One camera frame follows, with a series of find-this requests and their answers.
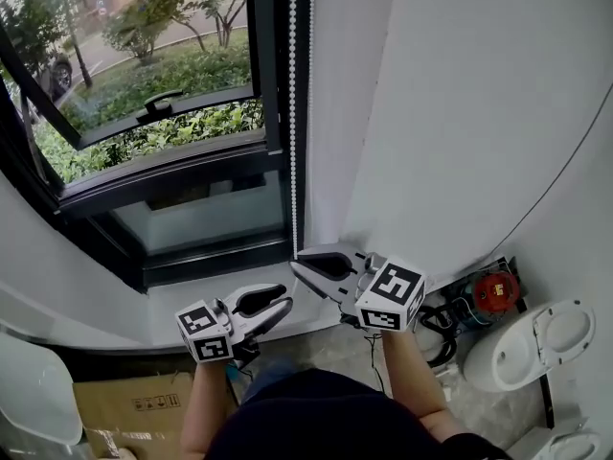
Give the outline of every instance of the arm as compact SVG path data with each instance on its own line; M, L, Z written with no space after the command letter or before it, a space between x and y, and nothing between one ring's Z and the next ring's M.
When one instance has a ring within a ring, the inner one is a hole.
M198 364L181 432L182 460L202 460L227 416L226 362Z
M412 332L383 331L383 353L394 399L415 414L440 442L465 430L449 412L444 393Z

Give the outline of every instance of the white wall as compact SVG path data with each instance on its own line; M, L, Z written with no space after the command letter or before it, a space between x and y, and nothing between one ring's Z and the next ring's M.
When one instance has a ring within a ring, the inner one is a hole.
M433 275L489 253L611 81L613 0L394 0L345 238Z
M602 435L601 458L613 448L612 130L609 99L569 168L503 247L517 256L531 302L579 299L596 312L594 341L550 373L550 383L556 416L572 396L591 418L588 424Z
M55 341L74 321L75 344L100 332L145 343L147 315L145 295L53 230L0 173L0 321Z
M392 0L315 0L306 244L337 242L349 209Z

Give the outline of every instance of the hedge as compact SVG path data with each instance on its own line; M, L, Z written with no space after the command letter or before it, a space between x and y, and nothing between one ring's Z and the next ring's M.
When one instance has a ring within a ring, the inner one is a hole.
M65 183L134 158L188 143L263 127L259 100L228 103L140 126L82 151L48 123L34 127L36 144Z
M136 59L93 77L94 86L77 85L60 110L81 133L143 108L150 97L173 89L183 97L238 87L251 81L249 45L239 34L227 49L210 45L205 52L192 41L159 50L154 61Z

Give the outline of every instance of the car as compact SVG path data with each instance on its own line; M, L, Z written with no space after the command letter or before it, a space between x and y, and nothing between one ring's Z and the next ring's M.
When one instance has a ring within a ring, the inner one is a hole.
M73 67L68 56L59 52L52 53L38 84L52 101L61 98L73 84Z

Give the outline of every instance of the white toilet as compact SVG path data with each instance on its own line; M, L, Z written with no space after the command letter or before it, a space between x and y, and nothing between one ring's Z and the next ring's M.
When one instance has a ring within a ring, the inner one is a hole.
M537 307L477 342L465 378L488 392L515 390L580 355L595 331L594 311L579 300Z
M513 460L588 460L600 446L600 435L589 430L534 427L507 453Z
M0 411L16 427L63 445L83 433L73 380L53 351L0 333Z

